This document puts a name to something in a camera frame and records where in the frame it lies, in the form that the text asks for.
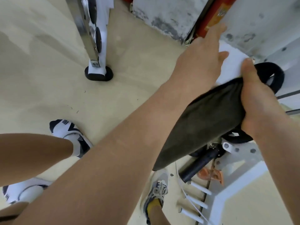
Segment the forearm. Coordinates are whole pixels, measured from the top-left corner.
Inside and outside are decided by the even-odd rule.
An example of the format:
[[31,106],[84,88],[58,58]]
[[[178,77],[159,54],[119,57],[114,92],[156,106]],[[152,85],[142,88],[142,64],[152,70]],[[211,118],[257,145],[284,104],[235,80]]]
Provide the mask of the forearm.
[[300,127],[287,115],[266,117],[253,137],[294,224],[300,224]]
[[15,224],[126,224],[189,102],[164,84],[30,204]]

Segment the black rubber foot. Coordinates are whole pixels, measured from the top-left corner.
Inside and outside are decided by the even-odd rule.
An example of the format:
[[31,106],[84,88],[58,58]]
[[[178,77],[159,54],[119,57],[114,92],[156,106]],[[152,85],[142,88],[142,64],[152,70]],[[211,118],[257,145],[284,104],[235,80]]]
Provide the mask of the black rubber foot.
[[111,68],[108,66],[105,67],[106,69],[106,74],[95,74],[95,73],[88,73],[88,67],[85,68],[84,73],[85,77],[89,80],[94,80],[94,81],[110,81],[113,78],[113,71]]

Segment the white rod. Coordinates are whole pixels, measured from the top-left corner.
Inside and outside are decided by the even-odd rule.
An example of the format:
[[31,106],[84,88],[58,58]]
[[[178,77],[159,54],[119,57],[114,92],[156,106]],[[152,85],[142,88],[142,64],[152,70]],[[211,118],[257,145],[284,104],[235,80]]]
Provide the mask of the white rod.
[[203,207],[203,208],[208,209],[208,205],[205,204],[204,202],[202,202],[202,201],[200,201],[200,200],[198,200],[198,199],[196,199],[196,198],[193,198],[193,197],[191,197],[191,196],[189,196],[189,195],[187,195],[187,198],[188,198],[189,200],[193,201],[195,204],[197,204],[197,205],[199,205],[199,206],[201,206],[201,207]]
[[179,211],[179,213],[183,213],[186,216],[192,218],[193,220],[198,221],[199,223],[202,223],[202,224],[204,223],[203,219],[201,219],[199,216],[195,215],[194,213],[185,210],[184,208],[181,208],[181,210]]
[[211,194],[212,194],[212,192],[211,192],[210,190],[204,188],[204,187],[201,186],[201,185],[198,185],[197,183],[195,183],[195,182],[193,182],[193,181],[190,182],[190,185],[192,185],[193,187],[196,187],[197,189],[201,190],[202,192],[204,192],[204,193],[206,193],[206,194],[208,194],[208,195],[211,195]]

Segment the gray sneaker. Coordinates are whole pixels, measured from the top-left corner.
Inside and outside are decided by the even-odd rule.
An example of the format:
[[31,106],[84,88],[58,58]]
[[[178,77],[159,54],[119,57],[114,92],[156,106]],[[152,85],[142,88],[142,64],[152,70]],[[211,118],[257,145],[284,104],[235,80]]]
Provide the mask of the gray sneaker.
[[148,204],[154,199],[158,199],[161,207],[163,207],[164,196],[168,193],[168,179],[169,173],[166,168],[155,171],[152,175],[150,192],[141,203],[141,210],[147,218],[148,225],[151,225],[147,212]]

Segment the black cylinder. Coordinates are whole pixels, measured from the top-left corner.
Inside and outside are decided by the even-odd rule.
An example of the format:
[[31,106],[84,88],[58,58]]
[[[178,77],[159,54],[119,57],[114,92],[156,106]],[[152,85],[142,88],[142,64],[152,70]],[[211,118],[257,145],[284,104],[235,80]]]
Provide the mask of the black cylinder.
[[179,173],[179,177],[184,183],[191,180],[202,168],[206,166],[212,159],[215,159],[219,154],[218,148],[209,148],[205,154],[196,159],[190,166]]

